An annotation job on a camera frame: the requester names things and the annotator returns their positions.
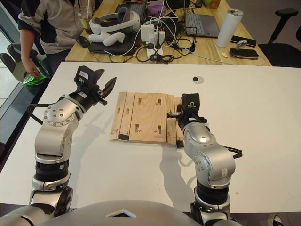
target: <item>smartphone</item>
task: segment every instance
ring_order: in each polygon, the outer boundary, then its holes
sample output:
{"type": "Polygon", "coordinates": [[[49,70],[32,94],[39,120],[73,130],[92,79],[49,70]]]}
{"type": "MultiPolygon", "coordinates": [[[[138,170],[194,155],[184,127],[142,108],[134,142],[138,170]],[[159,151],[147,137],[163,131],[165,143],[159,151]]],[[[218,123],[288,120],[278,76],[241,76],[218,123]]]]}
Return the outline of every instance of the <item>smartphone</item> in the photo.
{"type": "Polygon", "coordinates": [[[246,44],[247,46],[256,47],[256,40],[247,39],[247,38],[243,38],[243,37],[239,37],[239,36],[235,36],[235,35],[232,36],[230,42],[238,43],[241,40],[246,40],[247,41],[247,44],[246,44]]]}
{"type": "Polygon", "coordinates": [[[258,59],[259,55],[253,49],[235,49],[231,48],[230,53],[232,56],[242,59],[258,59]]]}

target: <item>green bag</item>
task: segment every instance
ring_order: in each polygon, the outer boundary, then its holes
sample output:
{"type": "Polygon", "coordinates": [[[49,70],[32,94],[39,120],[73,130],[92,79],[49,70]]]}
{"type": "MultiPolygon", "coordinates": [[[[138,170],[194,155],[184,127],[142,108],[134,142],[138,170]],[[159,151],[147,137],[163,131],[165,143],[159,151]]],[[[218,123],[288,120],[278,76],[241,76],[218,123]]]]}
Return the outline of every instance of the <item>green bag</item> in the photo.
{"type": "Polygon", "coordinates": [[[27,73],[23,81],[23,86],[34,86],[41,84],[45,77],[41,74],[40,77],[33,77],[31,74],[27,73]]]}

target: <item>gray shirt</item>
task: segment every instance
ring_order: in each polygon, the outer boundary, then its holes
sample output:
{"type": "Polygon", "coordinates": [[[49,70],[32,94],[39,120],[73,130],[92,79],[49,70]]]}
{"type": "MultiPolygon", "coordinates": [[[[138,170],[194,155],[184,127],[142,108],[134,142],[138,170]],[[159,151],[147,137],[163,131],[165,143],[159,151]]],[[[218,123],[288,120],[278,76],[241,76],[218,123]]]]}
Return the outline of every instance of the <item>gray shirt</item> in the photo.
{"type": "MultiPolygon", "coordinates": [[[[95,1],[90,0],[95,11],[95,1]]],[[[23,0],[19,14],[19,29],[40,34],[47,54],[71,49],[83,31],[78,12],[88,0],[23,0]]]]}

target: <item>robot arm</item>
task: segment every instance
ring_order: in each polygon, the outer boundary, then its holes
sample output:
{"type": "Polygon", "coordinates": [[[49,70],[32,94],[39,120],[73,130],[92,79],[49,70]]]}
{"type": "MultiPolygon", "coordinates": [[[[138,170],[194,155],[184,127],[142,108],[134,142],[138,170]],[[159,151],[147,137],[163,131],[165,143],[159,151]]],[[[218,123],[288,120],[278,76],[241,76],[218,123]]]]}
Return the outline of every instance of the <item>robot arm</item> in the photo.
{"type": "Polygon", "coordinates": [[[230,219],[228,196],[231,175],[235,171],[232,153],[217,143],[207,127],[207,119],[198,116],[199,94],[183,94],[175,117],[185,137],[185,153],[194,161],[197,176],[195,202],[190,205],[193,218],[205,225],[210,220],[230,219]]]}
{"type": "Polygon", "coordinates": [[[32,179],[29,206],[0,218],[0,225],[32,226],[67,212],[73,190],[68,187],[72,135],[86,111],[104,100],[116,82],[109,80],[103,90],[96,84],[104,70],[78,68],[77,90],[63,95],[43,113],[43,124],[35,140],[36,174],[32,179]]]}

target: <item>white table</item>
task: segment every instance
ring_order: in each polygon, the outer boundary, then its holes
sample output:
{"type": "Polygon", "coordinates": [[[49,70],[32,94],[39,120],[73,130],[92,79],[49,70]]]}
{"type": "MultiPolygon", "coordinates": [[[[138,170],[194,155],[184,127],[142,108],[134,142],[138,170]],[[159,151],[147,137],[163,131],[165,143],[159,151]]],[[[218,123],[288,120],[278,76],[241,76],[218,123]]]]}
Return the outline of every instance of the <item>white table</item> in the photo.
{"type": "MultiPolygon", "coordinates": [[[[196,184],[192,161],[167,145],[109,141],[118,92],[199,92],[201,108],[222,145],[243,150],[230,184],[231,212],[301,211],[301,69],[228,66],[62,63],[40,103],[75,90],[77,68],[105,69],[98,84],[117,76],[107,106],[92,107],[73,134],[72,206],[117,199],[161,202],[189,211],[196,184]],[[191,79],[204,78],[197,85],[191,79]]],[[[40,116],[42,109],[35,114],[40,116]]],[[[35,173],[30,119],[0,174],[0,202],[26,205],[35,173]]]]}

